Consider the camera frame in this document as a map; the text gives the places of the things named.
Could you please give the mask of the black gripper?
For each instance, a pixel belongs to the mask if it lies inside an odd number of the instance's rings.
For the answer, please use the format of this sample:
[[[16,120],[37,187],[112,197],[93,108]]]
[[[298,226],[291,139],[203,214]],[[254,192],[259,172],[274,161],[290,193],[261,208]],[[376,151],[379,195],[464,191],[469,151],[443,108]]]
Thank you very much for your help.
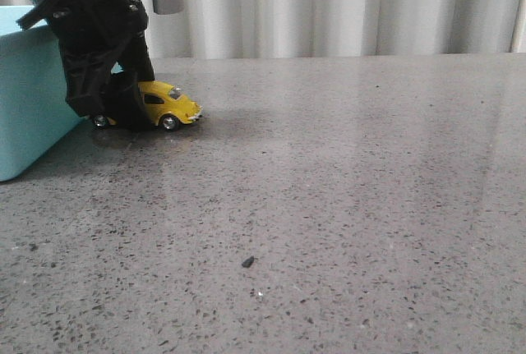
[[[141,1],[44,0],[44,19],[61,41],[66,102],[78,116],[105,114],[131,131],[153,126],[139,87],[155,79]]]

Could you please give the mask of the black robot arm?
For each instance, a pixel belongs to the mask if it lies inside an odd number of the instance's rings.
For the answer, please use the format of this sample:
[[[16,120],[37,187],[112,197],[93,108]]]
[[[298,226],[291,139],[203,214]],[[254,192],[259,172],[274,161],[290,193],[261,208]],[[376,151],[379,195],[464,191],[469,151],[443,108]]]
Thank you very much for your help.
[[[97,127],[116,122],[127,128],[175,130],[175,113],[149,117],[153,99],[144,85],[155,73],[145,41],[148,16],[141,0],[31,0],[34,8],[18,20],[23,30],[46,21],[58,38],[67,83],[66,101]]]

